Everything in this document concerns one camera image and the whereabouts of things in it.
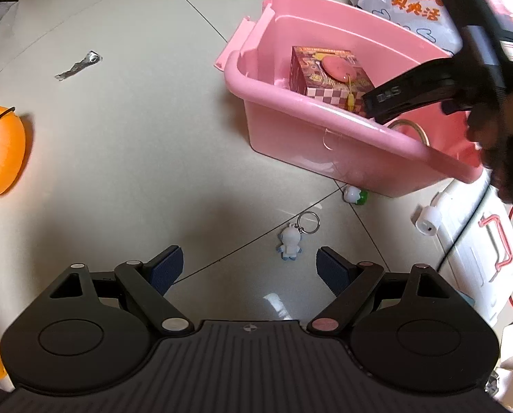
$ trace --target pink handle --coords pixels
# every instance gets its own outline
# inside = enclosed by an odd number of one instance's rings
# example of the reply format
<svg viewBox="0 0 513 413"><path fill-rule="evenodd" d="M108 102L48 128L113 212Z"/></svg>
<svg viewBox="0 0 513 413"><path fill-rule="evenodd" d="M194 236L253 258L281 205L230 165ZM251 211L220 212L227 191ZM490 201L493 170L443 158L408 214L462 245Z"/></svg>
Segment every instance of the pink handle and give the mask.
<svg viewBox="0 0 513 413"><path fill-rule="evenodd" d="M500 263L495 264L495 270L497 270L499 272L499 270L501 270L502 267L504 267L505 265L509 265L512 262L513 253L511 250L511 246L509 245L507 235L505 234L505 230L503 229L501 219L499 218L499 216L497 214L492 214L488 218L480 219L478 221L478 226L485 227L487 224L489 224L491 222L495 222L495 224L498 228L499 236L501 237L501 242L503 243L503 246L505 247L505 253L508 256L507 259L505 259L504 261L501 261Z"/></svg>
<svg viewBox="0 0 513 413"><path fill-rule="evenodd" d="M235 30L232 35L232 38L226 44L222 52L220 53L216 62L214 62L214 66L218 68L220 71L224 71L224 66L226 61L228 60L229 55L232 51L236 51L241 49L249 34L253 31L256 22L251 22L249 17L245 17L239 23L239 26Z"/></svg>

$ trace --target gift box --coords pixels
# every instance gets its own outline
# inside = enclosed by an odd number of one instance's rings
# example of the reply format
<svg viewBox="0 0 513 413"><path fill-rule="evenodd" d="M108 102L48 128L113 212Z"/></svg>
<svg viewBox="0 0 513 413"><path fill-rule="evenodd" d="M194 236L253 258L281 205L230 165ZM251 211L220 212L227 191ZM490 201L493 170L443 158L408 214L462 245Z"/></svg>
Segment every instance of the gift box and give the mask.
<svg viewBox="0 0 513 413"><path fill-rule="evenodd" d="M346 60L356 72L356 78L345 84L330 77L321 64L323 58L328 55L335 55ZM361 116L365 116L362 96L374 88L352 52L309 46L293 47L289 87L301 95Z"/></svg>

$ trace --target white figurine keychain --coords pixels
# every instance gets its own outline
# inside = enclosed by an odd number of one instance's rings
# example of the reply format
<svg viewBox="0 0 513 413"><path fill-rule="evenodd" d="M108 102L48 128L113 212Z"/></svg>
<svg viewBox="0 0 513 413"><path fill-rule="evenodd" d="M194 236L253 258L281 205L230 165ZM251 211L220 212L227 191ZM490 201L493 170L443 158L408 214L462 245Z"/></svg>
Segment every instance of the white figurine keychain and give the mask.
<svg viewBox="0 0 513 413"><path fill-rule="evenodd" d="M306 231L304 228L300 226L300 221L302 216L305 214L312 214L318 221L318 226L312 231ZM298 217L296 223L290 223L287 228L285 228L279 234L279 240L282 244L277 248L277 252L281 253L281 258L284 261L290 259L291 261L296 260L297 253L302 253L302 249L299 247L299 242L302 239L302 234L314 234L320 228L320 218L313 211L304 211L301 212Z"/></svg>

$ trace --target hand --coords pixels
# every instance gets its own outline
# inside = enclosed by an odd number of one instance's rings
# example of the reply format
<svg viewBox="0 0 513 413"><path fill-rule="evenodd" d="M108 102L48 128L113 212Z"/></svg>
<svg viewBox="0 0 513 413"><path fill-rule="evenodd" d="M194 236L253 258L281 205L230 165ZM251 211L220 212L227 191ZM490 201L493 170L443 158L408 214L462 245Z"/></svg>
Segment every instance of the hand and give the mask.
<svg viewBox="0 0 513 413"><path fill-rule="evenodd" d="M503 104L503 115L505 116L505 125L508 136L513 136L513 92L507 95ZM496 165L497 156L497 140L499 136L499 125L497 114L491 113L486 116L486 121L479 125L472 125L467 130L467 138L469 141L477 142L483 148L481 152L482 163L485 167L491 169ZM510 203L510 194L507 184L507 175L504 166L495 169L493 186L499 189L499 198Z"/></svg>

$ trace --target tile floor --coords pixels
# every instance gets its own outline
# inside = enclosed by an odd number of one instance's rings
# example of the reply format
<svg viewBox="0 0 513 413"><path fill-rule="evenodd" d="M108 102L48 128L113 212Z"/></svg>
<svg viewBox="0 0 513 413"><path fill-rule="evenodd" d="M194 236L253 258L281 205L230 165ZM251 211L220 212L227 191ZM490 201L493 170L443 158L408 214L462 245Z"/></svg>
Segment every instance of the tile floor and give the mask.
<svg viewBox="0 0 513 413"><path fill-rule="evenodd" d="M447 182L354 208L334 180L250 148L212 65L261 1L20 0L2 20L0 105L18 107L30 154L0 197L0 334L70 263L110 270L170 244L185 269L167 298L194 320L310 319L332 298L323 245L392 271L438 261L411 216ZM90 49L103 62L54 79ZM321 229L283 262L277 233L308 208Z"/></svg>

